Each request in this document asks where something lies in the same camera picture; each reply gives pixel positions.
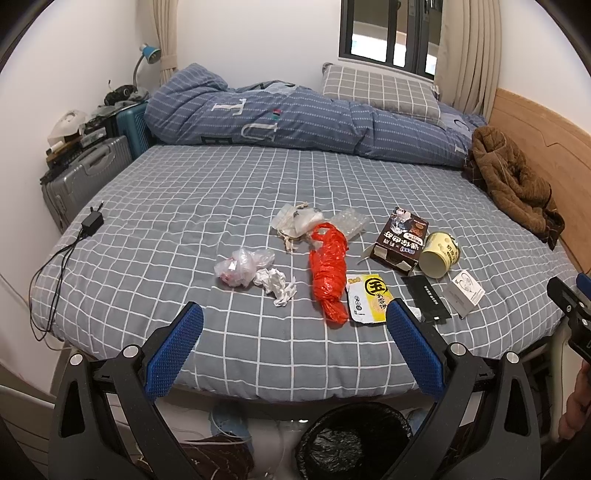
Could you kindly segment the person's right hand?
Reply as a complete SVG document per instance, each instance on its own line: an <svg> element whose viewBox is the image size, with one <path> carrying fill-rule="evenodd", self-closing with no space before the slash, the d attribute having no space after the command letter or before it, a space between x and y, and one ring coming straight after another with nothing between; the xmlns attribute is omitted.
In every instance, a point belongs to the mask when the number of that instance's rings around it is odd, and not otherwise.
<svg viewBox="0 0 591 480"><path fill-rule="evenodd" d="M589 381L590 365L582 361L574 391L570 394L566 403L565 413L562 415L558 426L560 439L570 440L585 425L590 415L591 386Z"/></svg>

